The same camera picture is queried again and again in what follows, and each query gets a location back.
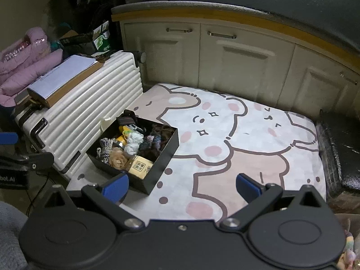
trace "pink fabric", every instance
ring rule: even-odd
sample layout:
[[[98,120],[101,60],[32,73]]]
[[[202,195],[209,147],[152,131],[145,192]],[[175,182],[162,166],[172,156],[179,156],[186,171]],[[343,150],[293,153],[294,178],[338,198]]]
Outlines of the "pink fabric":
[[[18,40],[0,52],[0,84],[5,82],[5,80],[13,74],[23,70],[51,53],[50,45],[47,42],[47,36],[40,27],[29,29],[26,32],[26,35],[29,37],[31,45],[23,49],[20,54],[13,57],[11,60],[6,61],[4,59],[5,54],[14,50],[23,41],[23,39]],[[45,41],[35,44],[36,41],[41,39],[45,39]]]
[[[19,70],[0,85],[0,105],[15,106],[14,98],[38,77],[61,63],[63,50],[58,49],[27,68]]]

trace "wood trim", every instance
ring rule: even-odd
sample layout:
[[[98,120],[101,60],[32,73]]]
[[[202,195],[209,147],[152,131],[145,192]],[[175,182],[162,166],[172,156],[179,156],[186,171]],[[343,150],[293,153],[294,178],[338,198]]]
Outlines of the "wood trim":
[[[333,55],[339,57],[350,65],[356,67],[357,69],[360,69],[360,57],[338,46],[335,46],[332,43],[329,43],[313,34],[297,29],[295,27],[240,12],[192,7],[174,7],[169,9],[148,9],[113,14],[112,21],[123,21],[149,17],[216,19],[260,27],[310,43],[314,46],[317,46],[325,51],[332,53]]]

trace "white cabinet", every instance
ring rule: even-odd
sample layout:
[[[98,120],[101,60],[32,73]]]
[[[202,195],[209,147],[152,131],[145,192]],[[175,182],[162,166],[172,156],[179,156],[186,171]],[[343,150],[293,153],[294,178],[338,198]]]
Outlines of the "white cabinet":
[[[296,46],[278,107],[317,118],[320,109],[346,114],[359,75],[309,49]]]
[[[275,106],[294,47],[264,34],[202,24],[199,87]]]
[[[145,51],[140,65],[145,85],[169,82],[198,86],[200,24],[156,22],[125,24],[126,50]]]

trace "suitcase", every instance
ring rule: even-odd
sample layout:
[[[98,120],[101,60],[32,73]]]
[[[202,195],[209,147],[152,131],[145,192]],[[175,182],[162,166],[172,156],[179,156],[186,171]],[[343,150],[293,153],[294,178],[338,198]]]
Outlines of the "suitcase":
[[[133,54],[119,51],[50,109],[31,104],[15,121],[37,151],[54,155],[53,167],[69,180],[91,162],[87,149],[142,93]]]

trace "beige wall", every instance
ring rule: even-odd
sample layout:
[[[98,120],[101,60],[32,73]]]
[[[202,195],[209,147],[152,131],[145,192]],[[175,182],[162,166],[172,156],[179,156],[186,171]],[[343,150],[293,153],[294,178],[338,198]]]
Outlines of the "beige wall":
[[[34,26],[47,27],[50,0],[0,0],[0,50]]]

